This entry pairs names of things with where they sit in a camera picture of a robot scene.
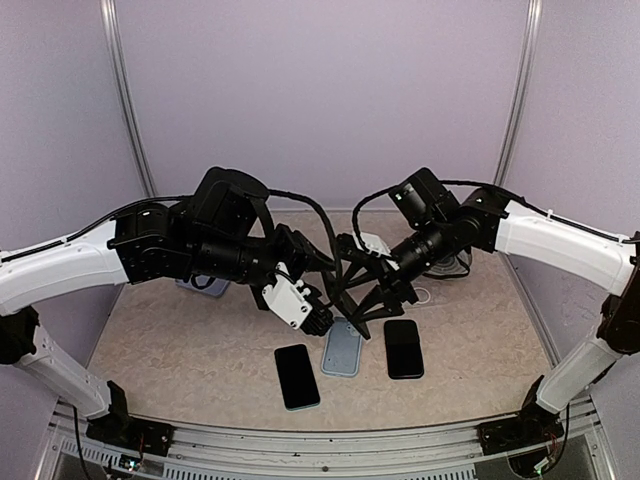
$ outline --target light blue phone case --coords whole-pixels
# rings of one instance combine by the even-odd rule
[[[207,280],[209,280],[209,277],[204,275],[198,275],[196,280],[198,282],[198,285],[205,285]],[[176,285],[179,287],[186,288],[187,290],[191,290],[197,293],[203,293],[205,295],[209,295],[214,298],[220,298],[222,295],[224,295],[224,292],[226,292],[227,288],[229,287],[229,283],[231,283],[229,282],[229,280],[222,280],[220,278],[216,278],[210,287],[205,288],[204,290],[198,290],[193,285],[191,285],[191,282],[183,282],[182,280],[176,280]]]
[[[360,366],[362,337],[344,318],[336,317],[329,330],[322,356],[322,373],[335,377],[355,377]]]

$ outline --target phone screen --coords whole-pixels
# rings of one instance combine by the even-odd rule
[[[307,347],[292,345],[275,351],[280,387],[287,410],[299,410],[320,403]]]
[[[418,327],[413,320],[389,320],[384,324],[387,370],[394,380],[424,375]]]

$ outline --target smartphone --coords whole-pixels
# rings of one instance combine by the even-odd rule
[[[280,388],[287,410],[300,410],[320,404],[320,393],[313,376],[305,345],[292,345],[275,351]]]
[[[322,372],[335,377],[355,377],[361,349],[362,336],[346,318],[336,317],[324,347]]]
[[[424,375],[418,326],[413,320],[389,320],[384,324],[387,371],[394,380]]]

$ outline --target purple wall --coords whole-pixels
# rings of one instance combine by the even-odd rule
[[[640,4],[545,2],[535,67],[507,186],[558,214],[640,230]],[[604,292],[515,262],[562,355],[599,323]],[[640,472],[640,360],[594,388],[622,479]]]
[[[100,4],[0,4],[0,246],[78,229],[141,196],[109,64]],[[115,299],[100,288],[37,305],[59,344],[86,362]],[[0,368],[0,478],[33,478],[56,397]]]
[[[214,164],[351,207],[420,166],[491,180],[527,1],[119,2],[163,194]]]

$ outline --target speckled countertop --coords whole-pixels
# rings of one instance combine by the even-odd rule
[[[337,232],[351,230],[349,214],[331,218]],[[275,220],[328,251],[313,213],[280,213]],[[364,213],[361,227],[389,245],[411,233],[391,212]],[[420,330],[419,380],[387,376],[383,321],[369,324],[372,340],[363,343],[358,375],[329,377],[320,371],[326,337],[308,337],[257,310],[248,287],[231,285],[214,299],[167,279],[124,289],[90,369],[125,389],[133,414],[216,426],[389,429],[517,410],[549,364],[501,260],[476,251],[466,279],[414,285],[432,294],[429,304],[409,306],[404,315]],[[289,412],[273,351],[296,343],[307,345],[321,402]]]

